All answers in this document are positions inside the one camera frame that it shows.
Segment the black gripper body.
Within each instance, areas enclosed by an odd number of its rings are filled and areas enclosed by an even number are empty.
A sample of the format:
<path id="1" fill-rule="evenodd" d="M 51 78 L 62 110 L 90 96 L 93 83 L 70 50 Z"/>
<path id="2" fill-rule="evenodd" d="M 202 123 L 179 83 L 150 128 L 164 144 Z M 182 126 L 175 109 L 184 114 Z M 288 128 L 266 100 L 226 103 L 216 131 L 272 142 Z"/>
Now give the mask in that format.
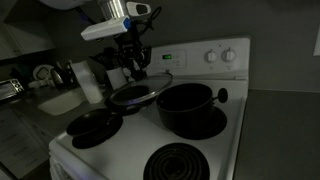
<path id="1" fill-rule="evenodd" d="M 114 37 L 118 45 L 119 57 L 126 67 L 128 67 L 130 59 L 133 59 L 139 67 L 139 53 L 142 48 L 146 47 L 141 43 L 140 36 L 137 23 L 132 23 L 127 32 Z"/>

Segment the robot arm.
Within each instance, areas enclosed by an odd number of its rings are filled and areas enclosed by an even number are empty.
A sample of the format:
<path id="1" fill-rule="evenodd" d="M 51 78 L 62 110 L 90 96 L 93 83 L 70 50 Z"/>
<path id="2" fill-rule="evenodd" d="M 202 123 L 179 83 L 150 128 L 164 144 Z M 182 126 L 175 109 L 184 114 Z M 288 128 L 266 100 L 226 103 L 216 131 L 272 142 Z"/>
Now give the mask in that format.
<path id="1" fill-rule="evenodd" d="M 153 16 L 146 20 L 133 20 L 133 17 L 147 15 L 151 12 L 148 4 L 125 0 L 39 0 L 41 3 L 57 10 L 76 10 L 90 23 L 82 32 L 84 40 L 102 40 L 113 37 L 118 50 L 107 47 L 102 53 L 91 56 L 93 60 L 100 60 L 107 68 L 126 68 L 129 76 L 134 80 L 144 79 L 147 74 L 145 68 L 151 61 L 150 46 L 143 46 L 140 37 L 152 29 Z M 104 19 L 95 22 L 80 6 L 96 1 Z"/>

